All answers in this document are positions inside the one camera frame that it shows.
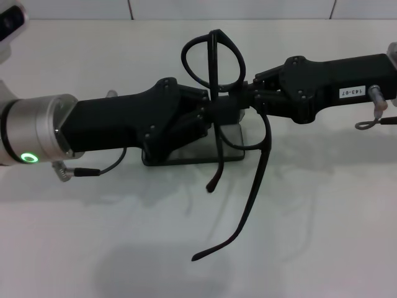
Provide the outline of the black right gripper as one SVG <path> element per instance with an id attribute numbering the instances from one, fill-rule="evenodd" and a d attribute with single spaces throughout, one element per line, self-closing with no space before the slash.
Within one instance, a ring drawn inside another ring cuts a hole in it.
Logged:
<path id="1" fill-rule="evenodd" d="M 370 102 L 373 85 L 385 99 L 394 98 L 394 65 L 383 53 L 325 62 L 291 57 L 284 66 L 256 74 L 245 90 L 259 114 L 308 124 L 328 107 Z"/>

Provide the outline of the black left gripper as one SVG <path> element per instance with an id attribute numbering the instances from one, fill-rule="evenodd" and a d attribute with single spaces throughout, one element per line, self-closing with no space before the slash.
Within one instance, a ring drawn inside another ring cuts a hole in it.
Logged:
<path id="1" fill-rule="evenodd" d="M 174 127 L 181 97 L 177 80 L 164 78 L 139 94 L 79 101 L 63 135 L 75 152 L 136 147 L 162 158 L 183 146 Z"/>

